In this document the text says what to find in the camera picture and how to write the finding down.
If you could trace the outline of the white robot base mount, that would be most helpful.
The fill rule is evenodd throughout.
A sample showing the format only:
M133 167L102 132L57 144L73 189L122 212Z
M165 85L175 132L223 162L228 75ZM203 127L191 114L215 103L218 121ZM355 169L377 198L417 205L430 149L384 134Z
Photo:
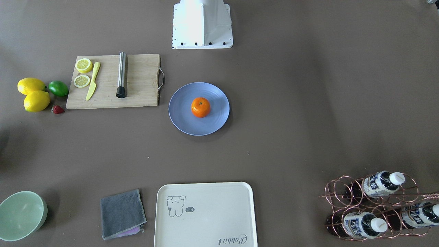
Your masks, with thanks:
M234 45L230 6L222 0L181 0L174 5L173 49L228 49Z

